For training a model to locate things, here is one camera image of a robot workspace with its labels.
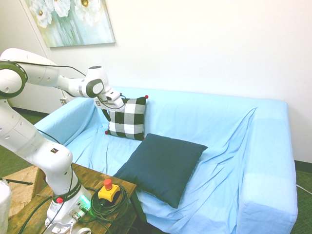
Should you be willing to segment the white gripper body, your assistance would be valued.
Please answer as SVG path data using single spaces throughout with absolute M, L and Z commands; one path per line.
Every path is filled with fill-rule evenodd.
M 100 96 L 95 98 L 95 106 L 104 110 L 118 110 L 123 109 L 125 103 L 120 96 L 108 97 Z

